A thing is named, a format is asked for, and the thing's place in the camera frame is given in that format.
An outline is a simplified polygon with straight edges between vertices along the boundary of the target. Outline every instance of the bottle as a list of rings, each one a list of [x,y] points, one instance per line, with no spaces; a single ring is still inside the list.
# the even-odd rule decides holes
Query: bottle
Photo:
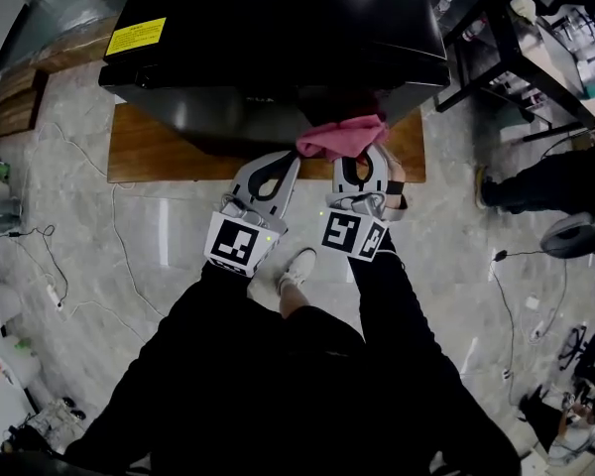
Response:
[[[474,23],[472,23],[469,27],[465,29],[465,32],[463,32],[463,39],[470,43],[472,39],[474,39],[478,34],[480,34],[483,31],[486,24],[487,20],[484,18],[476,20]]]
[[[445,14],[449,10],[449,6],[451,5],[451,3],[452,0],[441,0],[440,2],[438,2],[436,7],[434,7],[433,9],[434,18],[436,18],[436,21],[440,20],[443,17],[443,14]]]

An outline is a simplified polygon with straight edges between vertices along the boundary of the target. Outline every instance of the black mini fridge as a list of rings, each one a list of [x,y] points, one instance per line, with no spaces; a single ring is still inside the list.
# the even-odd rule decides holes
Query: black mini fridge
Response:
[[[428,0],[128,0],[99,84],[209,154],[395,124],[449,84]]]

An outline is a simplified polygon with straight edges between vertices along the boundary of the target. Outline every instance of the electrical cable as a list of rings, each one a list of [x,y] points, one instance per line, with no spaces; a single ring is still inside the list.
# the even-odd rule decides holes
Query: electrical cable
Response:
[[[29,163],[27,165],[27,169],[26,169],[25,174],[24,174],[24,177],[23,177],[23,182],[22,182],[22,197],[24,197],[24,192],[26,191],[27,181],[28,181],[28,178],[29,178],[29,171],[31,169],[31,164],[33,163],[33,158],[34,158],[36,152],[39,150],[40,145],[42,143],[40,141],[42,132],[46,129],[46,127],[48,125],[55,126],[58,129],[58,131],[59,131],[59,134],[61,136],[61,139],[65,143],[68,143],[68,144],[74,146],[75,148],[77,148],[79,150],[79,152],[83,155],[83,157],[85,158],[85,160],[95,169],[95,171],[101,177],[106,178],[106,173],[104,173],[100,168],[98,168],[95,165],[95,163],[88,157],[88,155],[86,154],[86,152],[79,145],[77,145],[73,141],[70,141],[70,140],[68,140],[66,138],[66,136],[65,136],[63,130],[61,129],[60,125],[58,125],[56,122],[46,122],[42,126],[42,128],[40,129],[40,131],[37,133],[36,146],[35,146],[35,149],[34,149],[33,153],[31,154],[31,158],[29,159]],[[117,186],[119,186],[122,189],[130,189],[130,188],[133,188],[135,186],[135,184],[132,183],[132,186],[124,186],[124,185],[122,185],[122,184],[119,183],[119,184],[115,184],[112,187],[112,189],[111,189],[112,226],[113,226],[114,233],[117,236],[117,239],[119,240],[119,243],[120,243],[120,245],[122,247],[123,254],[124,254],[124,257],[125,257],[125,261],[126,261],[126,267],[128,269],[128,273],[130,275],[130,280],[132,282],[133,289],[134,289],[135,293],[137,294],[137,296],[139,298],[141,298],[146,303],[146,305],[149,306],[152,309],[152,311],[154,313],[156,313],[159,317],[163,318],[165,316],[162,313],[160,313],[141,293],[139,293],[139,291],[137,289],[137,285],[136,285],[135,279],[134,279],[134,275],[132,273],[132,270],[130,269],[130,263],[129,263],[129,259],[128,259],[128,253],[126,251],[125,244],[124,244],[123,240],[121,239],[121,235],[119,234],[119,232],[117,230],[117,227],[116,227],[114,191],[115,191],[115,189],[116,189]],[[45,246],[47,248],[47,251],[49,252],[49,255],[51,256],[51,260],[53,261],[53,264],[58,269],[59,274],[64,279],[65,284],[66,284],[66,290],[64,292],[63,297],[61,297],[61,299],[60,299],[60,302],[63,302],[67,298],[67,296],[68,296],[68,288],[69,288],[68,280],[67,280],[65,274],[63,273],[62,269],[60,268],[58,262],[56,261],[55,256],[51,252],[51,248],[50,248],[49,242],[47,240],[47,237],[52,236],[53,233],[55,232],[55,230],[56,230],[56,227],[54,225],[49,225],[49,226],[47,226],[47,228],[44,231],[40,231],[39,228],[34,228],[31,231],[28,231],[26,233],[10,232],[10,233],[7,233],[7,234],[3,234],[3,235],[0,235],[0,238],[9,238],[10,241],[12,241],[12,242],[16,243],[17,245],[19,245],[27,253],[27,255],[29,256],[29,258],[31,258],[31,260],[40,268],[40,270],[43,272],[44,276],[45,277],[51,277],[53,279],[53,281],[54,281],[53,287],[55,288],[56,287],[55,277],[53,277],[53,275],[47,273],[47,271],[44,269],[44,267],[42,267],[42,265],[40,265],[40,263],[31,255],[31,253],[26,249],[26,247],[24,247],[24,245],[20,244],[18,241],[15,240],[15,238],[29,236],[29,235],[31,235],[31,234],[33,234],[35,232],[38,232],[38,233],[40,233],[42,235],[43,240],[44,240],[44,243],[45,243]],[[121,322],[121,324],[123,324],[126,328],[130,329],[143,343],[146,343],[146,340],[141,335],[139,335],[139,333],[134,328],[132,328],[130,325],[128,325],[126,322],[124,322],[114,310],[112,310],[111,308],[108,308],[108,307],[102,305],[99,301],[90,300],[90,301],[83,301],[83,302],[78,303],[75,306],[75,308],[73,309],[73,311],[70,314],[70,316],[66,320],[71,319],[80,307],[82,307],[85,304],[89,304],[89,303],[95,303],[100,308],[102,308],[102,309],[104,309],[104,310],[112,313],[117,318],[117,320],[119,320],[119,322]]]
[[[511,322],[511,328],[512,328],[509,366],[505,369],[505,371],[503,373],[504,377],[506,379],[509,379],[508,401],[509,401],[510,406],[512,406],[512,407],[515,407],[517,405],[512,400],[512,395],[513,395],[513,391],[514,391],[514,376],[515,376],[513,368],[514,368],[514,350],[515,350],[514,345],[515,345],[515,338],[516,338],[516,325],[514,323],[514,315],[511,311],[511,309],[509,308],[509,304],[507,303],[507,297],[505,296],[505,290],[503,289],[503,286],[500,283],[498,276],[496,275],[496,271],[494,270],[493,265],[494,265],[494,263],[504,261],[508,257],[529,256],[529,255],[533,255],[533,254],[545,254],[545,252],[530,251],[530,252],[516,252],[516,253],[510,254],[506,250],[503,250],[503,251],[500,251],[499,253],[497,253],[496,256],[494,256],[494,259],[492,259],[492,262],[490,263],[490,270],[492,272],[492,276],[494,277],[496,284],[498,285],[498,289],[500,291],[501,298],[503,300],[503,305],[504,305],[505,309],[507,310],[507,314],[509,315],[509,320]],[[546,328],[544,329],[542,334],[538,336],[539,340],[544,339],[548,335],[551,327],[553,326],[553,323],[555,322],[555,319],[557,318],[557,314],[559,313],[559,310],[564,302],[564,298],[566,297],[566,289],[567,289],[567,284],[568,284],[568,272],[567,272],[566,260],[563,260],[563,261],[564,261],[564,286],[562,288],[562,295],[560,296],[557,306],[553,310],[552,316],[551,316]],[[522,324],[521,324],[521,331],[523,332],[523,335],[525,335],[523,328],[522,328]]]
[[[26,247],[24,245],[22,245],[19,242],[16,242],[14,240],[14,238],[23,238],[25,236],[30,236],[33,233],[39,233],[42,235],[42,240],[44,241],[45,247],[47,248],[47,252],[49,253],[49,256],[51,257],[51,261],[53,261],[53,265],[56,267],[56,269],[58,270],[59,274],[61,275],[61,277],[63,278],[63,281],[66,284],[66,289],[64,291],[63,297],[61,297],[59,299],[60,302],[64,301],[66,299],[66,297],[68,296],[68,279],[66,278],[66,275],[64,274],[63,270],[60,268],[60,265],[58,265],[58,262],[56,261],[55,256],[53,255],[53,252],[51,252],[51,247],[49,246],[49,242],[47,240],[47,237],[53,236],[53,234],[56,232],[56,227],[52,224],[49,224],[43,231],[40,230],[40,228],[38,227],[34,227],[31,231],[26,232],[26,233],[20,233],[18,231],[12,231],[10,233],[7,234],[1,234],[0,238],[9,238],[12,241],[14,241],[15,243],[17,243],[18,245],[20,245],[20,247],[22,247],[22,249],[24,249],[24,251],[29,255],[29,257],[35,262],[36,265],[38,265],[38,267],[40,268],[40,270],[42,270],[42,272],[45,274],[45,276],[50,275],[44,268],[43,266],[38,263],[38,261],[36,261],[34,259],[34,257],[31,255],[31,253],[26,249]]]
[[[75,315],[75,313],[79,310],[79,308],[83,305],[88,305],[89,303],[94,303],[96,305],[99,305],[99,307],[101,307],[103,310],[110,312],[112,315],[114,315],[117,320],[123,324],[126,328],[128,328],[130,331],[132,331],[139,340],[141,340],[144,344],[146,343],[146,340],[139,334],[137,333],[137,331],[130,326],[129,324],[125,323],[121,317],[119,317],[119,315],[117,314],[117,312],[115,312],[112,308],[108,308],[107,306],[102,305],[99,301],[95,301],[94,299],[91,299],[90,301],[82,301],[80,303],[78,303],[75,308],[72,310],[72,312],[70,313],[70,315],[66,318],[65,321],[68,321],[70,319],[72,319],[72,317]]]
[[[515,338],[516,338],[516,326],[514,325],[514,314],[512,313],[512,310],[509,308],[509,305],[507,304],[507,298],[505,297],[505,290],[503,290],[503,286],[501,285],[500,280],[498,279],[498,276],[496,275],[496,271],[492,267],[492,263],[490,263],[492,275],[494,276],[494,279],[496,280],[496,284],[498,284],[498,289],[500,290],[500,295],[501,295],[501,298],[503,299],[503,305],[505,306],[505,309],[507,310],[507,314],[509,315],[509,321],[511,322],[511,325],[512,325],[512,343],[511,343],[511,350],[510,350],[510,357],[509,357],[509,366],[504,371],[503,375],[507,376],[506,379],[509,379],[509,392],[507,395],[509,405],[512,407],[515,407],[517,404],[514,404],[514,402],[512,401],[512,395],[514,394],[514,371],[513,371],[513,369],[514,369],[514,342],[515,342]]]
[[[144,297],[141,293],[139,293],[139,290],[137,289],[137,283],[135,282],[135,277],[132,274],[132,269],[130,268],[130,259],[128,258],[128,252],[126,251],[126,244],[123,242],[123,240],[121,239],[121,235],[119,234],[119,231],[117,231],[117,223],[116,223],[116,216],[115,216],[115,190],[117,188],[117,186],[119,186],[119,184],[115,184],[112,187],[112,190],[110,191],[110,198],[112,201],[112,229],[115,232],[115,235],[117,236],[117,239],[119,240],[119,243],[121,244],[121,250],[123,251],[123,255],[125,257],[125,261],[126,261],[126,268],[128,269],[128,274],[130,274],[130,281],[132,282],[132,287],[135,290],[136,295],[142,299],[146,305],[151,308],[158,316],[160,316],[161,318],[165,317],[162,313],[160,313],[157,308],[152,305],[148,299],[146,297]]]
[[[546,152],[544,152],[542,154],[542,156],[539,158],[540,160],[543,160],[544,158],[548,157],[548,153],[553,150],[556,146],[561,145],[562,143],[565,143],[566,141],[571,141],[575,138],[579,138],[580,136],[583,136],[585,134],[590,134],[592,131],[590,130],[584,130],[584,131],[580,131],[578,133],[572,134],[571,136],[566,136],[565,138],[560,139],[559,141],[557,141],[555,144],[553,144],[553,146],[549,147],[548,149],[546,149]]]
[[[559,302],[557,303],[557,307],[553,311],[553,315],[551,316],[551,319],[548,322],[548,325],[546,326],[546,328],[544,329],[544,331],[542,332],[542,334],[538,338],[544,338],[548,334],[548,331],[553,326],[553,323],[555,322],[555,319],[557,318],[557,313],[559,312],[560,308],[562,307],[562,303],[564,302],[564,297],[566,296],[566,286],[567,286],[567,283],[568,283],[568,274],[567,274],[567,269],[566,269],[566,260],[564,260],[564,287],[562,288],[562,295],[559,298]]]

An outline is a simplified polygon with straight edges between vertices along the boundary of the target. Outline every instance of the black sleeve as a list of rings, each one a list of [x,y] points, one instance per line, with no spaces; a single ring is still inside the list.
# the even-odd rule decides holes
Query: black sleeve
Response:
[[[385,383],[421,388],[427,420],[436,425],[435,445],[450,465],[472,476],[521,474],[514,446],[462,385],[434,339],[390,233],[379,250],[386,252],[372,263],[349,262],[366,344],[376,366],[391,374]]]

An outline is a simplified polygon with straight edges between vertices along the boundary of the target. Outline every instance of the box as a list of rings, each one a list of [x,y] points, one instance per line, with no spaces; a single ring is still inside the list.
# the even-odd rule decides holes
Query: box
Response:
[[[253,277],[280,242],[281,234],[214,211],[205,241],[205,257],[230,272]]]
[[[325,208],[319,212],[320,245],[362,261],[372,261],[388,225],[371,215]]]

